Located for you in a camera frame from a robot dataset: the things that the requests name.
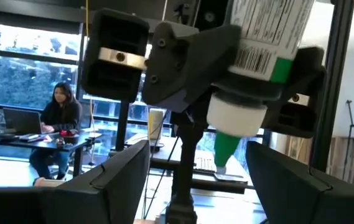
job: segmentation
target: green tube cap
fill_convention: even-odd
[[[239,142],[239,137],[217,131],[214,144],[214,163],[217,167],[225,167],[228,159],[235,153]]]

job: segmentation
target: barcode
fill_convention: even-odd
[[[239,49],[235,66],[252,72],[265,74],[270,58],[271,53],[268,50],[247,46]]]

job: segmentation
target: long black hair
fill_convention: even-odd
[[[60,82],[58,84],[55,85],[54,87],[54,92],[52,93],[52,103],[55,105],[59,105],[59,103],[57,102],[57,100],[55,99],[55,90],[57,88],[60,88],[63,91],[63,94],[65,94],[66,96],[66,100],[63,104],[63,113],[62,113],[62,120],[65,120],[65,118],[72,113],[70,111],[70,104],[72,103],[76,103],[76,104],[80,104],[76,98],[75,95],[73,94],[72,88],[68,83],[65,82]]]

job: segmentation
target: jeans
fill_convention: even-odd
[[[32,167],[37,171],[39,177],[44,177],[46,179],[52,179],[50,170],[48,168],[48,158],[52,156],[54,162],[59,166],[58,175],[65,174],[68,168],[69,162],[69,152],[53,152],[33,149],[32,154],[30,155],[29,162]]]

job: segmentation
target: woman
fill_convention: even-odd
[[[61,130],[78,129],[82,116],[82,106],[73,95],[67,83],[58,83],[54,88],[52,101],[41,114],[42,130],[53,133]],[[33,150],[29,162],[40,177],[53,179],[48,168],[48,158],[52,156],[59,166],[57,180],[63,180],[68,170],[69,152]]]

